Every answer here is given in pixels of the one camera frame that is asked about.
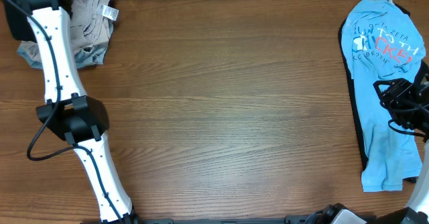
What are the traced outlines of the black t-shirt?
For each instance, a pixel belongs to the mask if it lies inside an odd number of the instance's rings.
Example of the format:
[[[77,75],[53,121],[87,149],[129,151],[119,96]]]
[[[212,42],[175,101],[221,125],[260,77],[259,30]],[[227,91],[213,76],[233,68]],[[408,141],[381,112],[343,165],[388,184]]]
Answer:
[[[17,0],[10,0],[17,5]],[[7,23],[11,34],[15,40],[25,41],[25,42],[36,42],[34,33],[29,23],[27,22],[27,17],[20,13],[14,6],[12,6],[7,1],[4,4],[5,14],[7,18]]]

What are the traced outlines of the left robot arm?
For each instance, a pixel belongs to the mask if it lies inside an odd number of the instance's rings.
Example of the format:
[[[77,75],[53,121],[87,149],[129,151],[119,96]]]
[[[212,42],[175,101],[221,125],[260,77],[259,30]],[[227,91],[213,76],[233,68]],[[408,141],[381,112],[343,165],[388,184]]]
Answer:
[[[74,151],[96,196],[101,223],[138,223],[109,149],[109,118],[103,103],[89,97],[80,81],[70,37],[71,0],[17,0],[15,8],[27,17],[35,36],[45,80],[45,103],[37,107],[43,129],[68,147],[48,154],[53,158]]]

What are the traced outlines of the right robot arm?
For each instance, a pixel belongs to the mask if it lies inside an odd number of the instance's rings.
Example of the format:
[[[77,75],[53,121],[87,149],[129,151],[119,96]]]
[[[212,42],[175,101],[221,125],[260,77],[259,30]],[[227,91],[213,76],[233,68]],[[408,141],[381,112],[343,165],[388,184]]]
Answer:
[[[376,98],[388,112],[387,126],[394,133],[422,141],[423,166],[407,199],[386,213],[360,213],[333,203],[297,223],[427,223],[428,222],[428,65],[422,63],[412,80],[396,78],[373,84]]]

